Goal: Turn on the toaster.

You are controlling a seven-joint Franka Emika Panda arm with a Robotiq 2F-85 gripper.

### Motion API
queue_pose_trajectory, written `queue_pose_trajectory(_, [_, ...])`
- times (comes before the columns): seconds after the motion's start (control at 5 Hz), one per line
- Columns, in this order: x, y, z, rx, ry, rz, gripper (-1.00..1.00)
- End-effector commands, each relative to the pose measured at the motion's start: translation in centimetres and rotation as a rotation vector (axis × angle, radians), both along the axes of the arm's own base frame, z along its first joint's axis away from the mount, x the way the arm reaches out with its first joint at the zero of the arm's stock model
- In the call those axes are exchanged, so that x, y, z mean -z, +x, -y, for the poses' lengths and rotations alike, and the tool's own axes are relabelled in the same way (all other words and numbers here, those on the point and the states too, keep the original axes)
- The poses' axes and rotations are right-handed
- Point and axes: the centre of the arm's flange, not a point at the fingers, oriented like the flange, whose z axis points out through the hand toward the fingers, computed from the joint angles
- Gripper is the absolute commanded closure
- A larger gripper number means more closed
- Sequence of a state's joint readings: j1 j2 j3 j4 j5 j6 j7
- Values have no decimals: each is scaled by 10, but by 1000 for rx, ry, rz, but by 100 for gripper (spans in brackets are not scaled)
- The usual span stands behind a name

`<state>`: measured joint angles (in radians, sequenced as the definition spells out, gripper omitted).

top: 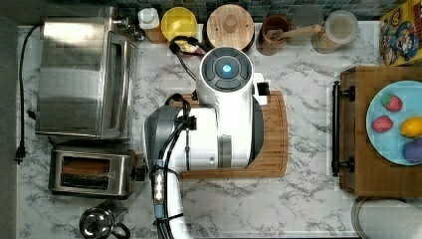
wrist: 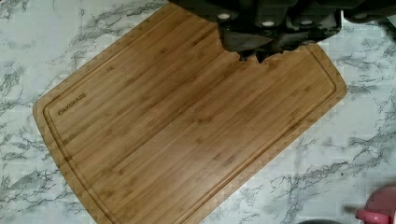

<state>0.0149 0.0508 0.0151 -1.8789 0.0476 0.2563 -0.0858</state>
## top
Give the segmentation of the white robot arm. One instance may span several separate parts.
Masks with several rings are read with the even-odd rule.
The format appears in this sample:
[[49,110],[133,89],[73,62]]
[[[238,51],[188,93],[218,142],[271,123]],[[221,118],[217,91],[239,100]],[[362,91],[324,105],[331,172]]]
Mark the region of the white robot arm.
[[193,239],[183,215],[179,174],[245,168],[264,142],[264,120],[250,58],[218,47],[202,59],[196,78],[199,106],[170,96],[143,124],[158,239]]

